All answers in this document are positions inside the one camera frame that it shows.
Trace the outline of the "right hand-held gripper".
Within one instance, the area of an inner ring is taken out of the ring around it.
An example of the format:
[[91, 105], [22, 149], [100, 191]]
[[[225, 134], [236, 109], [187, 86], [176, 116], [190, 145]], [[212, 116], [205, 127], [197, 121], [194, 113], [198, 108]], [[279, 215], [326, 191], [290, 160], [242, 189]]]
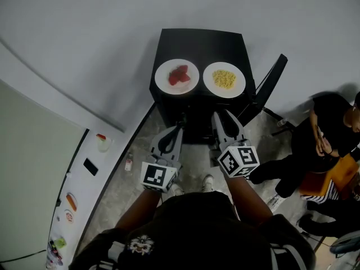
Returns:
[[230, 178], [248, 177], [259, 166], [256, 148], [244, 139], [244, 128], [228, 110], [222, 111], [222, 122], [215, 111], [211, 117], [217, 149], [210, 151], [211, 167], [219, 166]]

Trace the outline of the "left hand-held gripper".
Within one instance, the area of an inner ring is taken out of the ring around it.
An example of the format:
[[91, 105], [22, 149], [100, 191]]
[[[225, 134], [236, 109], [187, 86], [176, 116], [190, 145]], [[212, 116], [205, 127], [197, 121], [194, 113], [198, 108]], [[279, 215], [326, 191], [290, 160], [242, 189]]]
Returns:
[[187, 115], [183, 112], [175, 126], [161, 131], [152, 139], [146, 161], [142, 162], [141, 167], [140, 183], [144, 189], [167, 193], [178, 178], [182, 167], [179, 156], [186, 124]]

